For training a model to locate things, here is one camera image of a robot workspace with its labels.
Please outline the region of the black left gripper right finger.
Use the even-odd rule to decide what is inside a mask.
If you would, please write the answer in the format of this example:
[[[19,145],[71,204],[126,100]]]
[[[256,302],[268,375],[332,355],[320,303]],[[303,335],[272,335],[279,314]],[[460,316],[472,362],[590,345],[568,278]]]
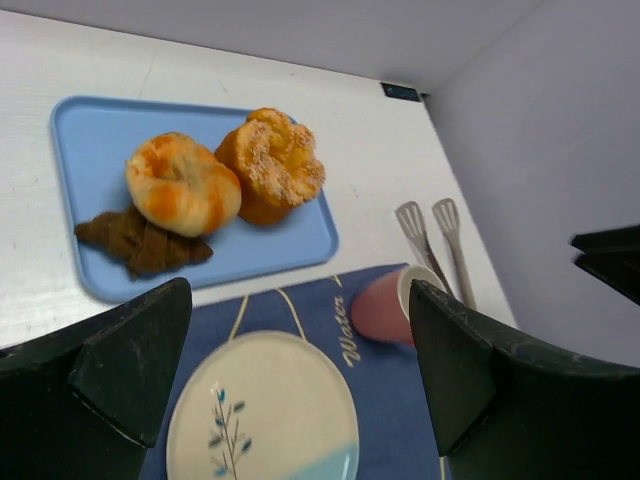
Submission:
[[[639,371],[581,355],[414,281],[409,316],[455,479],[635,479]]]

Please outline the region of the sugared orange muffin bread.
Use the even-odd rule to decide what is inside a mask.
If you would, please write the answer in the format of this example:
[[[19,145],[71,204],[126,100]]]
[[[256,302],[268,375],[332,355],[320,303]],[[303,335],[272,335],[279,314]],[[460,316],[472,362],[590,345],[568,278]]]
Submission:
[[[266,227],[314,200],[326,180],[315,154],[316,140],[305,125],[275,108],[252,111],[215,150],[241,184],[239,216]]]

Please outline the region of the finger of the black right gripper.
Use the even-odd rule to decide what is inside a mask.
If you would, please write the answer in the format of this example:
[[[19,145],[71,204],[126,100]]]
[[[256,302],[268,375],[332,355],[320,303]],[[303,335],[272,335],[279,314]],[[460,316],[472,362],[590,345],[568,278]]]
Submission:
[[[639,304],[639,226],[576,235],[574,264]]]

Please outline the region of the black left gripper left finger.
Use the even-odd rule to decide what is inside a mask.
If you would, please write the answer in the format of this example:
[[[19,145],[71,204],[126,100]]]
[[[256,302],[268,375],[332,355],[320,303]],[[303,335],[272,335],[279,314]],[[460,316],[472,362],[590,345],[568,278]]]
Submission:
[[[138,478],[160,434],[191,314],[191,286],[174,278],[2,349],[2,478]]]

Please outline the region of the metal serving tongs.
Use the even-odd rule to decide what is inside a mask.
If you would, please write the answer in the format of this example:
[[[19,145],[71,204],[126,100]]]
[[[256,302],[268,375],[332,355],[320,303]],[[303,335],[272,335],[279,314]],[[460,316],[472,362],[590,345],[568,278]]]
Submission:
[[[477,304],[461,246],[459,213],[455,201],[451,198],[441,199],[433,204],[432,212],[449,245],[462,302],[476,310]],[[426,265],[434,271],[445,291],[453,296],[451,286],[430,245],[420,206],[415,201],[405,202],[396,208],[395,216],[405,237],[417,249]]]

